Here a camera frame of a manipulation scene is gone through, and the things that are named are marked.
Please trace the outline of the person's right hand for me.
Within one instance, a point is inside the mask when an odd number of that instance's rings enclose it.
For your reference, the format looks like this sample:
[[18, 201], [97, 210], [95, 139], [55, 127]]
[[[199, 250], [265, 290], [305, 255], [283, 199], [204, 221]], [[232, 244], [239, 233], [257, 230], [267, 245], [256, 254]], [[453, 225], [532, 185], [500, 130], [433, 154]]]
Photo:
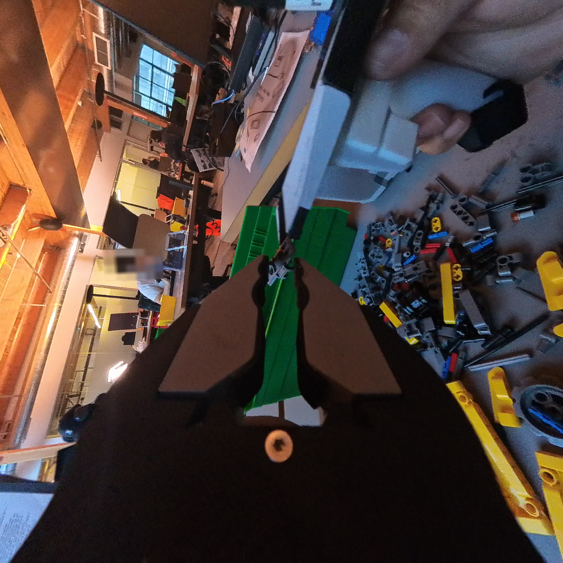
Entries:
[[365, 74], [397, 79], [422, 59], [528, 84], [562, 60], [562, 1], [392, 1]]

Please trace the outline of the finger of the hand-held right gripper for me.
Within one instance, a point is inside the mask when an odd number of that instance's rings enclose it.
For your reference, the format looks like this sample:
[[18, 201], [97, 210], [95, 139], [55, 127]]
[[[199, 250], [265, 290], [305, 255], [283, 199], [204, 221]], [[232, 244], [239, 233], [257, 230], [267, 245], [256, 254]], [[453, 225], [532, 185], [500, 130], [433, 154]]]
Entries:
[[327, 167], [315, 199], [370, 203], [388, 187], [390, 179], [381, 174], [353, 168]]
[[350, 109], [348, 94], [327, 84], [314, 90], [282, 186], [284, 224], [290, 238], [301, 236]]

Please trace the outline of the wooden edged background table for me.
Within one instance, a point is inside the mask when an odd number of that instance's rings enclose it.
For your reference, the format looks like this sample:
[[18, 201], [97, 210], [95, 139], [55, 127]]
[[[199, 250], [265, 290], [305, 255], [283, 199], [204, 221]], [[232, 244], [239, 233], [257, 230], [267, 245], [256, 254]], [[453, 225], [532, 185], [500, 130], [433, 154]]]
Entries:
[[[320, 54], [320, 47], [308, 39], [314, 17], [315, 14], [309, 12], [285, 14], [285, 19], [280, 24], [278, 39], [273, 43], [273, 53], [268, 55], [263, 67], [260, 67], [262, 73], [256, 75], [256, 80], [245, 92], [245, 99], [242, 100], [243, 122], [237, 133], [233, 153], [226, 159], [222, 183], [221, 240], [226, 243], [234, 243], [237, 240], [246, 207], [261, 204], [294, 154], [313, 95], [311, 81]], [[265, 78], [281, 33], [303, 30], [309, 30], [309, 34], [291, 84], [258, 149], [252, 169], [248, 172], [239, 148], [247, 111], [260, 83]]]

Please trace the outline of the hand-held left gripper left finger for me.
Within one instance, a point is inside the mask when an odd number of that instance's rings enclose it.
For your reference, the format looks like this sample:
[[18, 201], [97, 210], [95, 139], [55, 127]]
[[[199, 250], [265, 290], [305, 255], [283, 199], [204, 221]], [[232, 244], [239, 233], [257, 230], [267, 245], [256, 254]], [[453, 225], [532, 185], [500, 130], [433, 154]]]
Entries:
[[267, 257], [255, 258], [202, 301], [160, 384], [162, 395], [257, 394], [264, 380], [268, 265]]

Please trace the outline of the small dark grey brick piece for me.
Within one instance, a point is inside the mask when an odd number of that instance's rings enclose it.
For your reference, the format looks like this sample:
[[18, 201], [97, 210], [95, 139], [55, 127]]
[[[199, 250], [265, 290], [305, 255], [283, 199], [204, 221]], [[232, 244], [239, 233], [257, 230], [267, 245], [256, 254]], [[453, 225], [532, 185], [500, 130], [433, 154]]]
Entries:
[[285, 279], [287, 273], [292, 270], [292, 255], [277, 253], [268, 264], [267, 285], [272, 286], [278, 280]]

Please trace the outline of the small yellow brick piece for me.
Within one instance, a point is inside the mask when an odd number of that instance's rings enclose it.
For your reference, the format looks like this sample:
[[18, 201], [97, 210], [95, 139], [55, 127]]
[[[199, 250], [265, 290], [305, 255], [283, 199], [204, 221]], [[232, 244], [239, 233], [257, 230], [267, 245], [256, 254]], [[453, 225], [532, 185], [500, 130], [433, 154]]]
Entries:
[[398, 329], [403, 325], [403, 321], [393, 304], [388, 303], [387, 301], [383, 301], [380, 306], [380, 310], [382, 311], [384, 317], [387, 321], [395, 328]]

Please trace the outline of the green plastic bin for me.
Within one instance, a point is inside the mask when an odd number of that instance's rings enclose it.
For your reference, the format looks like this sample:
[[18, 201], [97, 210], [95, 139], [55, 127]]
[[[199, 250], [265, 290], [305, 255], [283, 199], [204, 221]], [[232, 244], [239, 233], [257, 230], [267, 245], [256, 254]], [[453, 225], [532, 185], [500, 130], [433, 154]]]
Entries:
[[[348, 225], [349, 212], [336, 207], [313, 207], [307, 215], [296, 256], [304, 258], [335, 284], [340, 284], [356, 237]], [[231, 276], [260, 255], [278, 250], [277, 209], [248, 206], [242, 223]], [[293, 274], [264, 289], [262, 308], [266, 347], [264, 380], [245, 411], [299, 396], [296, 338], [299, 321]]]

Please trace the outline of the grey desk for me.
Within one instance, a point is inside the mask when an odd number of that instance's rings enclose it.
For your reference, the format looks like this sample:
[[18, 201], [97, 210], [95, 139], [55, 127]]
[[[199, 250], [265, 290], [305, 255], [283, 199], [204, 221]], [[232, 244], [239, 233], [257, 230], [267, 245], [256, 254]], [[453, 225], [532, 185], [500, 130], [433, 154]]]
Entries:
[[[442, 191], [435, 182], [440, 176], [457, 193], [475, 194], [501, 163], [503, 170], [492, 182], [484, 195], [493, 201], [504, 201], [514, 197], [519, 183], [518, 170], [524, 165], [551, 162], [555, 173], [562, 172], [562, 125], [554, 122], [539, 124], [538, 128], [527, 123], [521, 134], [499, 142], [498, 146], [475, 153], [466, 154], [455, 147], [446, 154], [429, 157], [419, 154], [412, 171], [402, 174], [374, 202], [351, 204], [352, 222], [357, 226], [357, 235], [350, 253], [341, 288], [350, 293], [355, 288], [356, 262], [362, 246], [364, 234], [369, 222], [386, 216], [388, 212], [407, 215], [418, 209], [427, 199], [427, 188]], [[508, 211], [495, 212], [496, 223], [500, 227], [498, 244], [501, 250], [522, 252], [527, 262], [526, 267], [533, 269], [537, 258], [545, 251], [561, 252], [562, 248], [562, 187], [550, 187], [545, 190], [547, 204], [537, 216], [512, 222]], [[515, 328], [523, 327], [528, 321], [547, 312], [545, 304], [520, 290], [517, 284], [493, 286], [484, 285], [482, 291], [486, 302], [490, 303], [490, 314], [495, 322], [512, 323]], [[545, 353], [535, 350], [541, 334], [549, 322], [517, 339], [503, 351], [492, 357], [508, 357], [517, 353], [530, 353], [533, 357], [519, 364], [505, 368], [511, 388], [523, 386], [528, 379], [547, 377], [549, 381], [562, 384], [562, 339], [553, 344]], [[492, 416], [490, 392], [486, 372], [464, 372], [463, 382], [485, 414]], [[528, 427], [499, 430], [509, 451], [519, 467], [530, 481], [534, 490], [543, 499], [542, 480], [536, 452], [562, 455], [562, 448], [556, 447], [546, 438], [536, 435]], [[529, 536], [545, 562], [562, 562], [559, 545], [555, 537], [531, 534]]]

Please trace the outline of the wooden document stand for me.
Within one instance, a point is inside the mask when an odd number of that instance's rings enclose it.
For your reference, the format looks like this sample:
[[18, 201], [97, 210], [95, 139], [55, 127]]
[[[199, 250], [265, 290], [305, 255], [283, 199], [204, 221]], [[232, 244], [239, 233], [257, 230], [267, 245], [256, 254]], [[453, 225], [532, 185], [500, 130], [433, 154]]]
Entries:
[[[54, 458], [57, 462], [60, 457], [65, 458], [67, 456], [67, 449], [71, 449], [74, 445], [74, 442], [60, 441], [55, 444], [42, 445], [38, 447], [3, 450], [1, 451], [1, 466], [13, 466], [30, 462], [42, 463], [44, 459], [51, 458]], [[1, 493], [27, 492], [48, 493], [54, 495], [56, 488], [57, 483], [55, 481], [29, 480], [16, 475], [1, 474]]]

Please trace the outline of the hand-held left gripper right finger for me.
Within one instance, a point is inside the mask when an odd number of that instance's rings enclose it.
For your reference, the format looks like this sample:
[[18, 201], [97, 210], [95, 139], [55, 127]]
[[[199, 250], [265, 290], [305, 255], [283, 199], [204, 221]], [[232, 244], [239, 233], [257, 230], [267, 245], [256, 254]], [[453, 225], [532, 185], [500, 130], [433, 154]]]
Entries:
[[401, 388], [359, 303], [296, 259], [297, 380], [304, 398], [399, 396]]

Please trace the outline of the yellow pointed brick piece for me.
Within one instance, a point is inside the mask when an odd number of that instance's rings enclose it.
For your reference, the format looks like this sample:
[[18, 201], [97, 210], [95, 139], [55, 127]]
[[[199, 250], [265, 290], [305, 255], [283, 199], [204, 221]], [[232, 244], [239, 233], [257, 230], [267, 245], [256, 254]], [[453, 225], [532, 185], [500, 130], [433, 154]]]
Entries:
[[549, 310], [562, 310], [562, 262], [558, 254], [546, 251], [536, 264]]

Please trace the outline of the yellow brick beam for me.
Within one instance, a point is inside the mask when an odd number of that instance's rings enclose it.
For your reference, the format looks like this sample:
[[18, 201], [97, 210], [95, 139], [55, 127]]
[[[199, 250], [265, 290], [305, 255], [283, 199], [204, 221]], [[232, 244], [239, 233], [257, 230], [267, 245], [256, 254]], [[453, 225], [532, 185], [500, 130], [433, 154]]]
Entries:
[[453, 266], [450, 262], [440, 264], [442, 318], [446, 325], [455, 325], [456, 310], [453, 295]]

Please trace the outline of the pile of grey brick parts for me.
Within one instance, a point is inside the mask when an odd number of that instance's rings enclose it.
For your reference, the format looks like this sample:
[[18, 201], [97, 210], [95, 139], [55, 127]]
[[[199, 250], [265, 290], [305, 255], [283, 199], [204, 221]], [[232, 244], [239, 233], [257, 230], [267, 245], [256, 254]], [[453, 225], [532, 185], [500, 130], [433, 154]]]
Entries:
[[[510, 211], [515, 223], [534, 217], [545, 208], [545, 190], [562, 185], [562, 173], [554, 173], [550, 163], [524, 166], [519, 170], [516, 197], [494, 203], [482, 194], [501, 170], [493, 171], [473, 195], [456, 193], [437, 177], [442, 192], [429, 190], [415, 215], [389, 213], [368, 224], [356, 263], [353, 298], [387, 324], [379, 306], [383, 301], [393, 304], [403, 321], [395, 329], [397, 334], [445, 382], [460, 377], [471, 345], [480, 344], [482, 352], [468, 362], [468, 369], [487, 370], [490, 356], [546, 321], [549, 325], [535, 350], [545, 353], [562, 339], [562, 310], [549, 310], [537, 267], [525, 268], [521, 253], [498, 249], [499, 230], [493, 215]], [[455, 325], [446, 325], [442, 318], [440, 264], [444, 262], [453, 266]], [[545, 304], [547, 312], [522, 328], [510, 324], [496, 328], [489, 319], [490, 308], [478, 292], [483, 284], [517, 284], [515, 289]]]

